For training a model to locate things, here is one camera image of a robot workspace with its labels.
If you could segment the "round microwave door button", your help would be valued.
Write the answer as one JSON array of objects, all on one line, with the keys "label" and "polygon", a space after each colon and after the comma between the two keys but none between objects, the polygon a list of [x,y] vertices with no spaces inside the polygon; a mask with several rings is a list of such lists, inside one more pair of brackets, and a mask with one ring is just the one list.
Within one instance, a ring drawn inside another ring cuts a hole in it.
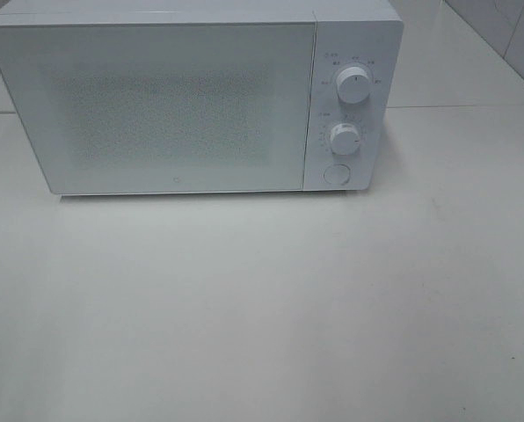
[{"label": "round microwave door button", "polygon": [[344,164],[333,164],[324,171],[324,180],[330,185],[345,185],[350,177],[350,168]]}]

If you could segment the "white microwave knob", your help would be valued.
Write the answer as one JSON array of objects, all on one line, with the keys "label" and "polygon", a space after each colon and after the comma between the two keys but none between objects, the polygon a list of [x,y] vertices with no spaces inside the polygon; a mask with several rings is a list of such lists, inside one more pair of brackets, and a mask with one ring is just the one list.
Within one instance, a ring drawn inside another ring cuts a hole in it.
[{"label": "white microwave knob", "polygon": [[362,64],[351,63],[338,72],[335,84],[341,102],[357,105],[369,97],[372,77]]},{"label": "white microwave knob", "polygon": [[358,128],[349,123],[340,123],[332,127],[329,139],[332,153],[339,156],[354,154],[361,140]]}]

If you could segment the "white microwave door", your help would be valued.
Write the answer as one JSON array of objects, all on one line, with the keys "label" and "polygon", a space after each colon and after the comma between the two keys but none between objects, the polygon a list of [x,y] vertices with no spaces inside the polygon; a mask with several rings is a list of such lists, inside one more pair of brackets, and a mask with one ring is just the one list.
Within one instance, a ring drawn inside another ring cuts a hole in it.
[{"label": "white microwave door", "polygon": [[51,192],[302,186],[315,27],[0,27],[0,72]]}]

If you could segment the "white microwave oven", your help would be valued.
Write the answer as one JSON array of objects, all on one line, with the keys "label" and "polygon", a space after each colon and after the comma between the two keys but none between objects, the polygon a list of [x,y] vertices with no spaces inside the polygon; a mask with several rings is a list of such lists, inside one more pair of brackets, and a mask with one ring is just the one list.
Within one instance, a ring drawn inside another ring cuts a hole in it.
[{"label": "white microwave oven", "polygon": [[[0,9],[0,27],[89,25],[277,25],[315,27],[302,186],[288,191],[364,190],[371,181],[404,24],[386,1],[11,1]],[[348,105],[335,77],[346,65],[371,74],[369,97]],[[349,156],[331,151],[330,131],[355,125],[360,146]],[[324,171],[350,168],[345,185],[330,185]]]}]

